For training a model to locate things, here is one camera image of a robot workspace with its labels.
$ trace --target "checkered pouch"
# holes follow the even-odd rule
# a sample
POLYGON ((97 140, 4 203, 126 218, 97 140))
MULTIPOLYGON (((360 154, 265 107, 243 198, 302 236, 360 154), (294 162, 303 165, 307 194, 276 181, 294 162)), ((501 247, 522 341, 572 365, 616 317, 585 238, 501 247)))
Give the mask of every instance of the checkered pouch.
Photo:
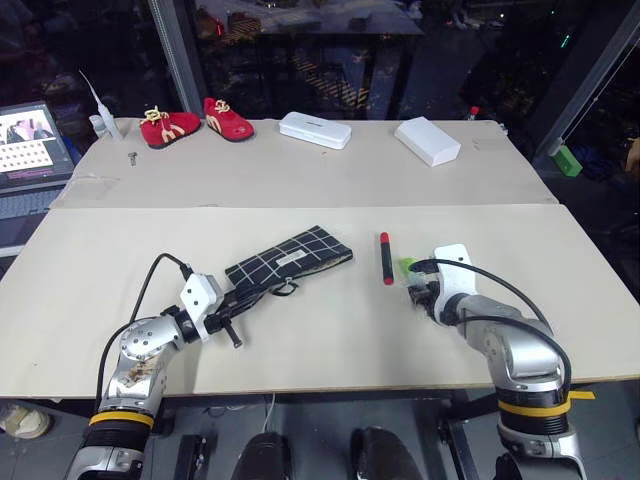
POLYGON ((352 258, 350 248, 316 225, 227 268, 225 273, 240 294, 270 289, 274 295, 286 296, 297 288, 293 282, 296 278, 321 272, 352 258))

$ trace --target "red shoe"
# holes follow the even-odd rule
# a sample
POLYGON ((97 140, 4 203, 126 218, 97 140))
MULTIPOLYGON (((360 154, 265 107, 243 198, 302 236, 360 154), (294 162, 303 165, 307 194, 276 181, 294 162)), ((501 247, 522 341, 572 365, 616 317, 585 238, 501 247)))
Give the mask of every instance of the red shoe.
POLYGON ((253 127, 231 110, 224 100, 204 99, 204 118, 212 130, 230 142, 242 142, 253 136, 253 127))
POLYGON ((200 118, 193 113, 167 113, 158 107, 144 112, 140 131, 151 148, 164 148, 200 128, 200 118))

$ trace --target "green object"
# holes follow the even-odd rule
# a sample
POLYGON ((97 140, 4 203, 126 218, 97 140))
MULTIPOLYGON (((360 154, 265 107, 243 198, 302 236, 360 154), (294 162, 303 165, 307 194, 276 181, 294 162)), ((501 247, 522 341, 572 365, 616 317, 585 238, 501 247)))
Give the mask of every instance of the green object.
POLYGON ((566 145, 560 147, 558 153, 553 156, 553 161, 567 177, 575 177, 582 171, 582 165, 566 145))
POLYGON ((400 270, 405 275, 409 274, 409 267, 418 261, 417 258, 413 257, 405 257, 398 260, 398 264, 400 265, 400 270))

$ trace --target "white cord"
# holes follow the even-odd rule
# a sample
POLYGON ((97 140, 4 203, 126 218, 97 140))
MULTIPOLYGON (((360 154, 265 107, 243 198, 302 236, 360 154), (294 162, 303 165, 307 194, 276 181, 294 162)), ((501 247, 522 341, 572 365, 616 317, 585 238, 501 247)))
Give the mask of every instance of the white cord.
POLYGON ((271 418, 271 412, 273 412, 273 405, 276 403, 276 394, 275 392, 271 395, 271 405, 269 406, 269 411, 267 412, 267 416, 264 419, 264 425, 262 425, 262 433, 267 431, 267 424, 269 423, 269 418, 271 418))

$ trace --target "laptop screen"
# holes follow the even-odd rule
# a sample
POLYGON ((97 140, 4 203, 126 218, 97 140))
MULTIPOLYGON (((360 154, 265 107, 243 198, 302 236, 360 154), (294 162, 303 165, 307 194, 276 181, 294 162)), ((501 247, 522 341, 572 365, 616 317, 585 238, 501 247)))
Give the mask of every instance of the laptop screen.
POLYGON ((73 167, 44 102, 0 107, 0 193, 59 184, 73 167))

